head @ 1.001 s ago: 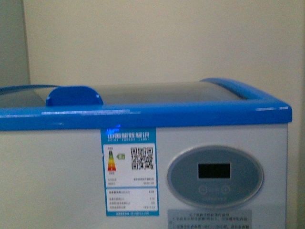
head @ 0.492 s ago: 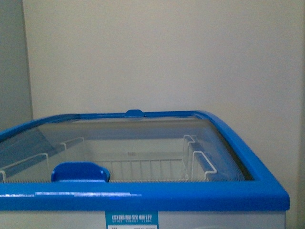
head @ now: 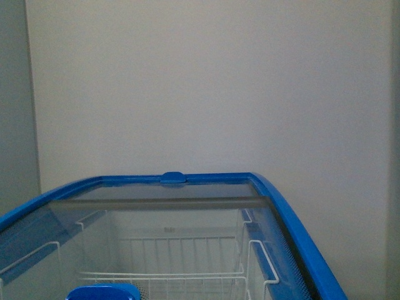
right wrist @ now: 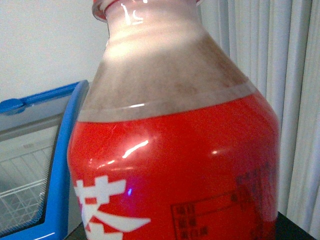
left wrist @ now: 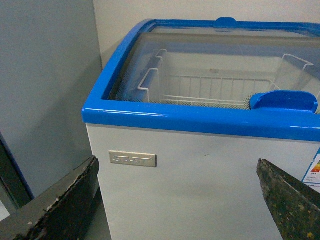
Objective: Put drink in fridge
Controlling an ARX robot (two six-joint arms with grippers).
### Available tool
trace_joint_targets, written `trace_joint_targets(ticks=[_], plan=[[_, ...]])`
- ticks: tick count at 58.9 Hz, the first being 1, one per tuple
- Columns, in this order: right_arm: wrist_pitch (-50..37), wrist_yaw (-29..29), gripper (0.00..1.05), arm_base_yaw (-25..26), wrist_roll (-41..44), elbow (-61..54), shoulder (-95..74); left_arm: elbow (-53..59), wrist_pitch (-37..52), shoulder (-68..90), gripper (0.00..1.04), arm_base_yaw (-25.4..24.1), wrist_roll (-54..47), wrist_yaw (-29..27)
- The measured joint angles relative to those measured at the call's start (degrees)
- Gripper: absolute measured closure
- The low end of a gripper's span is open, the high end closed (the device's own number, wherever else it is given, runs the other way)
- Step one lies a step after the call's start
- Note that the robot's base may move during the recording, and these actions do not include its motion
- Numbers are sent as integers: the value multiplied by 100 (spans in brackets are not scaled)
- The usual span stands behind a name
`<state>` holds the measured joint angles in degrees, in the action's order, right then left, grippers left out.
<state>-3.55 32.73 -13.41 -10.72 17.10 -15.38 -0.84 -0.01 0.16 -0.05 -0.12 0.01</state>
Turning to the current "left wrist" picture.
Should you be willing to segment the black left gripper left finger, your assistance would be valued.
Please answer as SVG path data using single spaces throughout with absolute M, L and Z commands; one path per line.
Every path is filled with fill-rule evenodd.
M 91 156 L 79 167 L 0 222 L 2 240 L 83 239 L 97 192 L 100 166 Z

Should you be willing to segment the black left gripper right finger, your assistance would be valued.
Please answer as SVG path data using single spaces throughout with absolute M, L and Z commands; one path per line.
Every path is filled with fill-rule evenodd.
M 264 201 L 284 240 L 320 238 L 320 193 L 267 159 L 256 173 Z

